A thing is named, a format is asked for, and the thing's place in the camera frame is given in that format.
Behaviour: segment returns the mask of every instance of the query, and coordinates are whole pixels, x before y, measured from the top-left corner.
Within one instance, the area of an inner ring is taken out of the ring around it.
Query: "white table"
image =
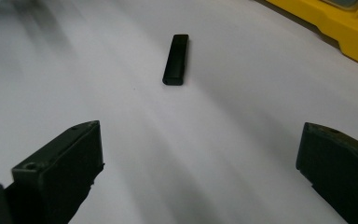
[[[304,122],[358,139],[358,63],[255,1],[0,4],[0,183],[98,119],[105,169],[71,223],[346,223],[296,169]],[[189,34],[186,83],[161,79]]]

